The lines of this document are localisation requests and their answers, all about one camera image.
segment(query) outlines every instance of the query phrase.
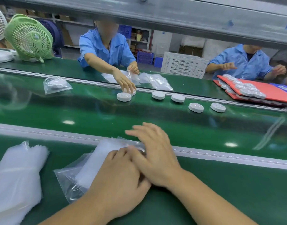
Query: green desk fan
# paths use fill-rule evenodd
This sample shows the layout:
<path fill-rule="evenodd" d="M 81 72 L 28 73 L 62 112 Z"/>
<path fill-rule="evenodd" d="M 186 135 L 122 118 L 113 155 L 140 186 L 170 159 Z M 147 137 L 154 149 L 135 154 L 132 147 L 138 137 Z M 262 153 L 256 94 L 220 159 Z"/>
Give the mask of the green desk fan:
<path fill-rule="evenodd" d="M 5 38 L 24 61 L 40 61 L 52 58 L 53 37 L 37 20 L 16 14 L 5 29 Z"/>

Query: blue plastic crate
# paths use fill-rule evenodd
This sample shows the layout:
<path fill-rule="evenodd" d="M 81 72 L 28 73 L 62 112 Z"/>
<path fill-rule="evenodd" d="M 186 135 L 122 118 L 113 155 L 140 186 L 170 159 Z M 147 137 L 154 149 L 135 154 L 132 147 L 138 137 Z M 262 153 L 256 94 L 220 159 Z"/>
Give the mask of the blue plastic crate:
<path fill-rule="evenodd" d="M 137 52 L 137 63 L 143 63 L 143 64 L 153 64 L 153 57 L 154 53 L 147 53 L 138 51 Z"/>
<path fill-rule="evenodd" d="M 124 35 L 126 39 L 130 39 L 132 33 L 132 27 L 127 25 L 119 25 L 118 33 Z"/>
<path fill-rule="evenodd" d="M 162 67 L 163 57 L 155 57 L 154 66 L 155 67 Z"/>

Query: sleeve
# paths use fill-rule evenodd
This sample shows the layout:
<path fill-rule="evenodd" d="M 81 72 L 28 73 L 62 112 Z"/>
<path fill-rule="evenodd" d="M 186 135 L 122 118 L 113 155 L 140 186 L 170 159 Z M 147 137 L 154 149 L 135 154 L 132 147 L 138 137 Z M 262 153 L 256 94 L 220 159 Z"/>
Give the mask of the sleeve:
<path fill-rule="evenodd" d="M 129 48 L 129 45 L 127 43 L 127 40 L 125 38 L 125 44 L 124 44 L 121 64 L 125 67 L 128 67 L 130 65 L 130 63 L 133 61 L 136 61 L 136 59 L 134 58 L 134 56 L 133 56 L 133 54 Z"/>
<path fill-rule="evenodd" d="M 258 78 L 263 79 L 266 74 L 271 72 L 273 67 L 269 65 L 269 57 L 265 56 L 265 59 L 262 61 L 261 66 L 260 66 L 260 72 L 258 75 Z"/>
<path fill-rule="evenodd" d="M 214 63 L 214 64 L 225 64 L 227 61 L 227 51 L 221 52 L 218 56 L 213 58 L 208 64 Z"/>
<path fill-rule="evenodd" d="M 93 53 L 94 55 L 97 55 L 97 53 L 95 51 L 92 40 L 86 34 L 80 36 L 79 46 L 81 56 L 78 60 L 80 61 L 81 66 L 84 68 L 89 66 L 84 59 L 84 55 L 87 53 Z"/>

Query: blue uniform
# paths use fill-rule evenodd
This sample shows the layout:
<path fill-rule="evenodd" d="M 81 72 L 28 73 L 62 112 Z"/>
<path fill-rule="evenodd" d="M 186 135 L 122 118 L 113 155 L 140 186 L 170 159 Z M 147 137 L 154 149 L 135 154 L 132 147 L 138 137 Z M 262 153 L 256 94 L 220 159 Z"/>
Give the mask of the blue uniform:
<path fill-rule="evenodd" d="M 126 37 L 119 33 L 111 39 L 110 51 L 103 45 L 97 29 L 89 30 L 84 35 L 81 35 L 79 45 L 81 56 L 78 58 L 78 61 L 83 68 L 89 66 L 84 59 L 86 53 L 93 53 L 108 64 L 115 66 L 122 64 L 128 67 L 131 62 L 136 60 L 129 49 Z"/>
<path fill-rule="evenodd" d="M 254 80 L 256 78 L 263 78 L 267 73 L 272 71 L 272 67 L 269 66 L 269 57 L 262 50 L 258 50 L 250 61 L 248 61 L 247 53 L 243 49 L 242 44 L 225 49 L 213 58 L 209 64 L 225 64 L 228 62 L 234 62 L 237 69 L 217 70 L 214 73 L 213 79 L 218 79 L 217 75 L 230 74 L 235 78 Z"/>

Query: hand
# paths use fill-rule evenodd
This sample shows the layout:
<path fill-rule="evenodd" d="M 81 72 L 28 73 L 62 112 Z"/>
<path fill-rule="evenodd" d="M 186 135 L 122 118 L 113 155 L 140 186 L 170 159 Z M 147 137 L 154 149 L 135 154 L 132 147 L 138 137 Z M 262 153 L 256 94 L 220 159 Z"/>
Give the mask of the hand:
<path fill-rule="evenodd" d="M 139 183 L 140 172 L 126 153 L 127 148 L 111 151 L 83 196 L 104 209 L 105 223 L 132 211 L 151 187 L 146 178 Z"/>
<path fill-rule="evenodd" d="M 133 130 L 126 130 L 125 133 L 137 136 L 144 143 L 146 157 L 134 146 L 128 147 L 128 154 L 137 168 L 154 185 L 167 188 L 171 180 L 184 171 L 172 150 L 168 135 L 160 127 L 144 122 L 143 126 L 135 125 Z"/>
<path fill-rule="evenodd" d="M 138 69 L 137 65 L 135 65 L 135 64 L 130 64 L 128 66 L 128 70 L 133 74 L 137 74 L 137 75 L 139 74 L 139 69 Z"/>
<path fill-rule="evenodd" d="M 124 91 L 124 88 L 126 89 L 127 93 L 133 93 L 134 90 L 136 90 L 135 84 L 130 81 L 118 68 L 114 70 L 113 77 L 121 86 L 122 91 Z"/>
<path fill-rule="evenodd" d="M 237 69 L 237 67 L 235 67 L 234 62 L 228 62 L 228 63 L 222 64 L 221 69 L 229 70 L 229 69 Z"/>
<path fill-rule="evenodd" d="M 277 65 L 275 68 L 272 70 L 272 74 L 274 76 L 277 75 L 283 75 L 286 73 L 286 67 L 284 65 Z"/>

